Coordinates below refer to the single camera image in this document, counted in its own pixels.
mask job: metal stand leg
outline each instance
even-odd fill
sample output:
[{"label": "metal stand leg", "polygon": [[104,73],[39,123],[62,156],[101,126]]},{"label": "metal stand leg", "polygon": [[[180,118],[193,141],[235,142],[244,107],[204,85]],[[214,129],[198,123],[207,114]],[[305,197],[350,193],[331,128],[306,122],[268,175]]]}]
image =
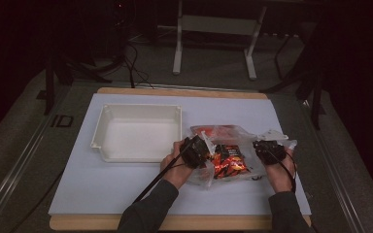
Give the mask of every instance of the metal stand leg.
[{"label": "metal stand leg", "polygon": [[183,58],[183,1],[178,1],[178,26],[177,26],[177,48],[175,50],[174,68],[172,73],[179,75],[181,73],[181,62]]},{"label": "metal stand leg", "polygon": [[244,50],[244,55],[245,55],[245,60],[247,62],[247,69],[248,69],[248,75],[250,77],[250,80],[256,79],[256,73],[255,73],[255,67],[254,67],[254,61],[253,61],[253,51],[254,51],[256,39],[259,36],[259,30],[261,28],[261,24],[265,16],[265,12],[266,12],[266,7],[262,7],[262,10],[259,14],[258,22],[254,27],[253,39],[251,41],[251,44],[247,49]]}]

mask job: white tray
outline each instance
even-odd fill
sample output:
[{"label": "white tray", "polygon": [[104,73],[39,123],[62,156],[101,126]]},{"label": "white tray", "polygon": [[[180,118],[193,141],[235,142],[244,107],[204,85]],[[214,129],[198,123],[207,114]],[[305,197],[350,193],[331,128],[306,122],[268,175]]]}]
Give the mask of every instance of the white tray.
[{"label": "white tray", "polygon": [[106,162],[160,162],[181,140],[181,106],[105,104],[91,147]]}]

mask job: person's hand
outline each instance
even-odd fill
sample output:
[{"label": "person's hand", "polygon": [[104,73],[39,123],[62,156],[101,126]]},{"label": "person's hand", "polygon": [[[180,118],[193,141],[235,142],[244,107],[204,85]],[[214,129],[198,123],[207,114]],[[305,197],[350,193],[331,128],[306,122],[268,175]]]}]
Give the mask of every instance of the person's hand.
[{"label": "person's hand", "polygon": [[[184,141],[174,143],[174,151],[168,154],[160,163],[160,170],[162,171],[178,154],[180,154],[180,146]],[[177,162],[173,165],[168,172],[162,177],[164,180],[173,184],[177,189],[187,181],[193,169],[187,167],[183,158],[178,158]]]},{"label": "person's hand", "polygon": [[[286,152],[289,154],[289,156],[292,156],[293,151],[291,149],[286,149]],[[295,164],[292,162],[292,159],[289,156],[287,155],[286,158],[281,162],[287,167],[293,176],[295,173]],[[276,193],[291,191],[291,180],[288,173],[283,167],[281,167],[280,164],[277,163],[273,165],[265,165],[265,171],[268,176],[268,181],[271,183],[271,186],[274,188]]]}]

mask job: sleeve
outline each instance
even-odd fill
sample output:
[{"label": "sleeve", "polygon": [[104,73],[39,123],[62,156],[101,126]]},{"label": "sleeve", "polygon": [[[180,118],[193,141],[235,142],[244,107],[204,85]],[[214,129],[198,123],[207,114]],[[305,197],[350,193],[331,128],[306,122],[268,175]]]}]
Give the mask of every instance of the sleeve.
[{"label": "sleeve", "polygon": [[269,205],[272,212],[272,232],[310,232],[293,192],[276,193],[269,198]]},{"label": "sleeve", "polygon": [[120,218],[118,233],[156,232],[178,197],[178,189],[161,180],[151,194],[129,206]]}]

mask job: gray floor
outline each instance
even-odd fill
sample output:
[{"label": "gray floor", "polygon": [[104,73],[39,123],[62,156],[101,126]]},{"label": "gray floor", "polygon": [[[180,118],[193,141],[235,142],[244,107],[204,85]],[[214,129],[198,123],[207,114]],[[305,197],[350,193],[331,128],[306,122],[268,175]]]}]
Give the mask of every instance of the gray floor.
[{"label": "gray floor", "polygon": [[[256,92],[280,81],[273,56],[282,40],[269,36],[258,40],[254,56],[258,79],[250,81],[242,52],[247,38],[223,38],[217,43],[202,43],[202,40],[198,40],[202,36],[186,34],[182,73],[179,76],[172,75],[175,37],[171,31],[163,32],[155,45],[149,44],[142,36],[131,40],[137,49],[135,68],[138,72],[133,72],[135,82],[148,79],[147,83],[140,83],[138,87],[171,88],[175,85]],[[302,43],[296,38],[289,42],[280,56],[283,72],[290,69],[302,47]],[[133,62],[135,50],[128,48],[127,57]],[[111,86],[129,86],[129,72],[124,66],[114,73],[106,74],[105,78],[114,81]],[[12,230],[17,228],[19,222],[21,225],[17,232],[52,232],[48,208],[56,183],[53,188],[50,188],[51,184],[57,180],[68,160],[90,101],[90,93],[102,85],[83,77],[77,77],[70,87],[57,85],[59,104],[49,116],[44,116],[45,102],[36,99],[39,90],[45,89],[45,75],[42,73],[31,81],[1,122],[0,185],[21,155],[29,154],[30,159],[27,160],[28,164],[21,179],[17,181],[17,186],[11,187],[12,195],[8,195],[9,199],[0,203],[0,233],[14,232]],[[293,99],[296,88],[297,83],[279,91],[278,97],[274,98]],[[284,107],[287,114],[290,114],[292,108],[299,106]],[[300,176],[316,174],[316,177],[305,178],[306,186],[310,187],[306,191],[313,212],[312,220],[320,232],[372,233],[373,183],[326,92],[322,96],[322,108],[325,112],[320,115],[322,129],[310,133],[320,143],[309,146],[315,148],[301,150],[323,150],[326,157],[318,158],[312,154],[298,164],[301,167]],[[75,117],[74,124],[71,128],[51,127],[55,115],[72,115]],[[301,135],[296,130],[288,134]],[[53,146],[53,139],[57,139],[56,147]],[[340,204],[342,202],[347,203],[346,209]]]}]

